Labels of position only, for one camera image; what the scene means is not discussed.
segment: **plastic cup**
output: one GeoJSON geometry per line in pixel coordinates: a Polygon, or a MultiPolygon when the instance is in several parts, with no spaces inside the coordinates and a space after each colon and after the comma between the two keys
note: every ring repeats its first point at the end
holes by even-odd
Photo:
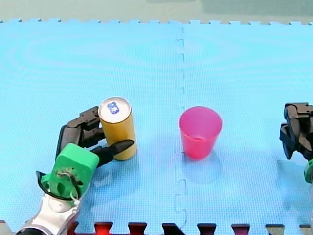
{"type": "Polygon", "coordinates": [[[179,128],[185,154],[202,159],[212,152],[222,129],[222,119],[214,110],[196,106],[180,116],[179,128]]]}

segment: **yellow can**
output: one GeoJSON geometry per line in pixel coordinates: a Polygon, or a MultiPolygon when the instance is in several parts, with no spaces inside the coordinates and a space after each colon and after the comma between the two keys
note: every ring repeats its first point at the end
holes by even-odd
{"type": "Polygon", "coordinates": [[[132,108],[129,102],[120,97],[102,101],[99,117],[107,143],[110,146],[118,141],[130,139],[135,143],[125,151],[115,155],[115,159],[127,160],[137,152],[132,108]]]}

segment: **can lid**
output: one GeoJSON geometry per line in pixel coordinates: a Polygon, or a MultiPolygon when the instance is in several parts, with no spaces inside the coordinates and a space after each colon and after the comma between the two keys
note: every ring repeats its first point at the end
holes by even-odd
{"type": "Polygon", "coordinates": [[[99,116],[103,121],[118,123],[124,121],[131,113],[129,102],[120,97],[104,100],[99,106],[99,116]]]}

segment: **blue logo on can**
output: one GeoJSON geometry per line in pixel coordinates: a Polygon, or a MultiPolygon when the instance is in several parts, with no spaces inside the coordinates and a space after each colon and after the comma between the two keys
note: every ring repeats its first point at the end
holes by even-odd
{"type": "Polygon", "coordinates": [[[111,102],[107,105],[108,109],[110,110],[111,114],[117,114],[119,112],[119,108],[116,102],[111,102]]]}

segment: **green robot part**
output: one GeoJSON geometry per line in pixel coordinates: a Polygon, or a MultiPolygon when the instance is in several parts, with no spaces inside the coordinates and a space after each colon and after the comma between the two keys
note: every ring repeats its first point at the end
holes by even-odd
{"type": "Polygon", "coordinates": [[[305,181],[312,183],[313,181],[313,159],[309,160],[305,170],[304,170],[305,181]]]}
{"type": "Polygon", "coordinates": [[[88,189],[99,157],[75,144],[67,144],[56,158],[53,170],[41,179],[50,194],[63,199],[79,199],[88,189]]]}

